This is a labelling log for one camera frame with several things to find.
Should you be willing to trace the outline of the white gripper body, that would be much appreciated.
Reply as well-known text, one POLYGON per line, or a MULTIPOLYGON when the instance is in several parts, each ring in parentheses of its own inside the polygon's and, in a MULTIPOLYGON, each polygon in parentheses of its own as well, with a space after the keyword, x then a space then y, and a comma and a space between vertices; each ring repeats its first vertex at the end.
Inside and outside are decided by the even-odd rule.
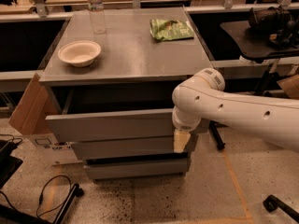
POLYGON ((175 106, 172 112, 172 121, 177 130, 190 133, 197 128, 201 119, 195 115, 181 111, 175 106))

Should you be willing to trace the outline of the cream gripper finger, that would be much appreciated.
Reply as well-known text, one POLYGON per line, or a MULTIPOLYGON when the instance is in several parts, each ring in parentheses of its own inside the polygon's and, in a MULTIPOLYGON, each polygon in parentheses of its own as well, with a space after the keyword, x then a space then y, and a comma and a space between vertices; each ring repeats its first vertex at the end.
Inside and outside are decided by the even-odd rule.
POLYGON ((182 153, 190 140, 191 134, 180 130, 174 131, 174 151, 182 153))

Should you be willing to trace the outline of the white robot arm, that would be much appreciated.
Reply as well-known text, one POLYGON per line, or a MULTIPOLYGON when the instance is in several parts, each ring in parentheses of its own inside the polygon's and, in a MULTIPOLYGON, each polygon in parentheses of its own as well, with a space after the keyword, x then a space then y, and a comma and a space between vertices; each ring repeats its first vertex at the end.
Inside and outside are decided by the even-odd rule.
POLYGON ((299 101, 228 93, 217 70, 205 68, 175 87, 172 120, 177 130, 194 131, 209 119, 264 141, 299 151, 299 101))

